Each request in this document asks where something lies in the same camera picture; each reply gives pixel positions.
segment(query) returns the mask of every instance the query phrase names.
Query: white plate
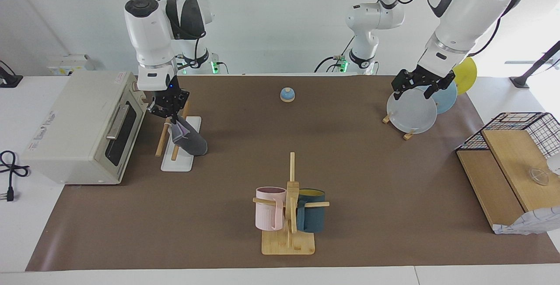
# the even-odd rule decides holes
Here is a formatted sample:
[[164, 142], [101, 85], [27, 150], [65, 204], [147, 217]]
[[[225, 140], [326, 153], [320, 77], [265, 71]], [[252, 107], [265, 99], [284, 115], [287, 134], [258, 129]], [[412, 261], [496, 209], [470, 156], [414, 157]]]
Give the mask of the white plate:
[[387, 101], [391, 123], [404, 133], [419, 134], [429, 130], [438, 117], [437, 109], [434, 99], [424, 98], [424, 92], [418, 88], [405, 91], [398, 101], [391, 94]]

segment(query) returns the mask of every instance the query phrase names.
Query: oven window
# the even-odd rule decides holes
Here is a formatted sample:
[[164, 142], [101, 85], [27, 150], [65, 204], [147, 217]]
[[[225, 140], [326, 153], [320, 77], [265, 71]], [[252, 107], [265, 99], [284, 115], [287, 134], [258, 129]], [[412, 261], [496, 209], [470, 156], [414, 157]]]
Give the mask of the oven window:
[[134, 122], [136, 121], [136, 111], [134, 111], [130, 102], [127, 101], [126, 104], [130, 107], [128, 108], [128, 112], [126, 112], [126, 117], [124, 117], [124, 122], [120, 129], [119, 136], [108, 142], [109, 145], [105, 151], [105, 156], [115, 166], [120, 162], [120, 158], [124, 152], [124, 147], [126, 146], [130, 132], [132, 132]]

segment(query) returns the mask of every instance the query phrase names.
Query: white table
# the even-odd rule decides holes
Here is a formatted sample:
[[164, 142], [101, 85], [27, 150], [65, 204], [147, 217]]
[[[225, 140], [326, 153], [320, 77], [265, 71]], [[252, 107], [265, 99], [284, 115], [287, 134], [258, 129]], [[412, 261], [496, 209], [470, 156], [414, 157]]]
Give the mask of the white table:
[[[16, 89], [0, 90], [0, 150], [21, 153], [44, 119], [67, 77], [26, 77]], [[502, 78], [479, 78], [469, 96], [486, 123], [500, 112], [543, 111], [528, 90], [517, 90]], [[46, 221], [62, 191], [38, 173], [14, 181], [20, 193], [14, 203], [0, 201], [0, 284], [285, 284], [308, 279], [328, 284], [554, 284], [560, 264], [490, 265], [467, 267], [330, 267], [290, 269], [126, 270], [22, 273], [35, 249]], [[7, 175], [0, 175], [0, 190]], [[550, 233], [560, 248], [560, 231]]]

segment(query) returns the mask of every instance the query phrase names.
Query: wire basket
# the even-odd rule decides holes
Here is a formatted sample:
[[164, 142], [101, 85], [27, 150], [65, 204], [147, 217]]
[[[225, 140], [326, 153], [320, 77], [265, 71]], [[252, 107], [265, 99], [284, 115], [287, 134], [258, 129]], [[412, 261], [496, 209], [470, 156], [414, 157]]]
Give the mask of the wire basket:
[[487, 130], [526, 130], [544, 158], [560, 153], [560, 123], [548, 112], [502, 112], [472, 135], [457, 151], [485, 151]]

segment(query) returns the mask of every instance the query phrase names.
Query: light blue plate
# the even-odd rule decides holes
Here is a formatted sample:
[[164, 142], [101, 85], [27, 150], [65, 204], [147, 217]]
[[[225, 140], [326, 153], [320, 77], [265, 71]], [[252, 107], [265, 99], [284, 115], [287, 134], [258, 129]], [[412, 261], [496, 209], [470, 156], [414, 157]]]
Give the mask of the light blue plate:
[[[422, 91], [426, 91], [428, 86], [419, 86]], [[457, 100], [457, 85], [452, 82], [445, 90], [440, 89], [432, 95], [437, 106], [437, 113], [440, 115], [451, 109]]]

